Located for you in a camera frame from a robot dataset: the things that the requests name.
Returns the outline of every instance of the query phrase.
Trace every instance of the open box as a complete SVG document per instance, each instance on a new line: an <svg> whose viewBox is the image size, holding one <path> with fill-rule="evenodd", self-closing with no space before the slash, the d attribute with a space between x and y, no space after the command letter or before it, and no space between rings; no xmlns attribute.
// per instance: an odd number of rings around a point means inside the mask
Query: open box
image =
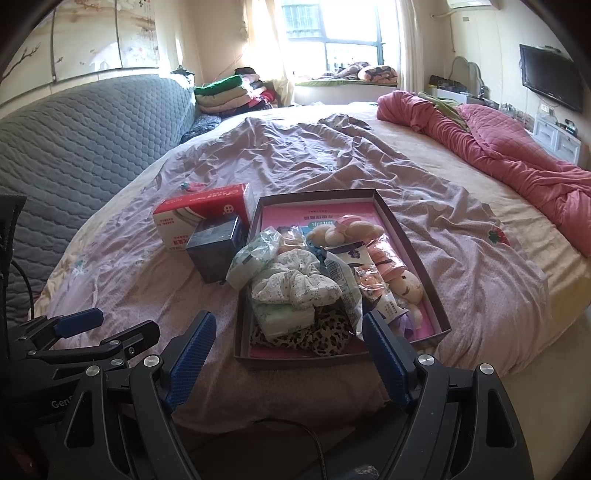
<svg viewBox="0 0 591 480"><path fill-rule="evenodd" d="M411 344L416 350L435 348L451 331L435 286L402 227L376 190L322 190L261 197L248 232L248 241L269 226L298 225L304 234L319 223L334 222L352 213L384 227L392 246L406 263L407 269L422 282L425 295L419 305L423 324L416 330ZM370 359L365 344L352 335L340 355L317 356L312 352L251 345L251 330L256 319L248 299L249 287L240 292L238 317L234 334L234 356L250 368L283 369L326 367Z"/></svg>

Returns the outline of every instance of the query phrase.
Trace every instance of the quilted fabric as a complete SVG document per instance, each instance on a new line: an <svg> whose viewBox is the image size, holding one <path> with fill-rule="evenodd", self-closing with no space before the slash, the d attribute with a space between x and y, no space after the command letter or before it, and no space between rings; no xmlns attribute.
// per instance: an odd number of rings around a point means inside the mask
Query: quilted fabric
<svg viewBox="0 0 591 480"><path fill-rule="evenodd" d="M193 92L158 75L80 85L0 119L0 193L22 193L14 258L38 296L90 216L178 145L194 119ZM27 317L11 271L8 318Z"/></svg>
<svg viewBox="0 0 591 480"><path fill-rule="evenodd" d="M591 257L591 172L549 156L519 123L482 105L458 107L471 133L401 90L378 99L378 120L408 125L519 193Z"/></svg>

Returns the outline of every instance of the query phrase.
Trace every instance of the plastic bag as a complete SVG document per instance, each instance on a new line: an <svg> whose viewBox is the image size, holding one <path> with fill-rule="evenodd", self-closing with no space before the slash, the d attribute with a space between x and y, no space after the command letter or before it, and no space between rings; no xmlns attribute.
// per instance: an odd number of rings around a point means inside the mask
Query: plastic bag
<svg viewBox="0 0 591 480"><path fill-rule="evenodd" d="M386 283L398 278L407 269L386 235L371 242L368 245L368 253Z"/></svg>
<svg viewBox="0 0 591 480"><path fill-rule="evenodd" d="M272 226L259 233L234 256L226 274L226 281L235 290L244 287L275 258L280 238L281 234Z"/></svg>
<svg viewBox="0 0 591 480"><path fill-rule="evenodd" d="M327 251L324 264L343 292L345 313L358 338L363 339L362 319L366 313L378 312L390 323L408 312L397 305L362 242Z"/></svg>
<svg viewBox="0 0 591 480"><path fill-rule="evenodd" d="M306 239L300 227L279 227L278 230L281 234L278 254L293 250L294 248L306 249Z"/></svg>

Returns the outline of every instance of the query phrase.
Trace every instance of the green towel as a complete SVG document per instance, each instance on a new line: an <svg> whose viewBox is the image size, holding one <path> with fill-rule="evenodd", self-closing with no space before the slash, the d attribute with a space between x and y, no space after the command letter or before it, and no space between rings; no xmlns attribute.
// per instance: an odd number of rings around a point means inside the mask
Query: green towel
<svg viewBox="0 0 591 480"><path fill-rule="evenodd" d="M431 102L433 105L435 105L435 108L439 110L440 113L442 113L444 116L460 125L460 127L462 127L466 132L470 132L468 124L464 121L460 114L457 113L455 109L455 107L457 107L459 103L448 98L435 98L425 92L420 92L418 96L423 100Z"/></svg>
<svg viewBox="0 0 591 480"><path fill-rule="evenodd" d="M195 95L217 95L240 85L242 85L242 75L232 75L231 77L210 83L205 87L195 87L194 91Z"/></svg>

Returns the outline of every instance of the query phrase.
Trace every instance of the stack of clothes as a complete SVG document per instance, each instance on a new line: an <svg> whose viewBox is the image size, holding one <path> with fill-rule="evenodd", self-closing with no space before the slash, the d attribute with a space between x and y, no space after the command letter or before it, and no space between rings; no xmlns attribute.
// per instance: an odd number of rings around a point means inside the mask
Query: stack of clothes
<svg viewBox="0 0 591 480"><path fill-rule="evenodd" d="M250 67L236 69L234 75L194 90L199 109L221 118L265 110L275 100Z"/></svg>

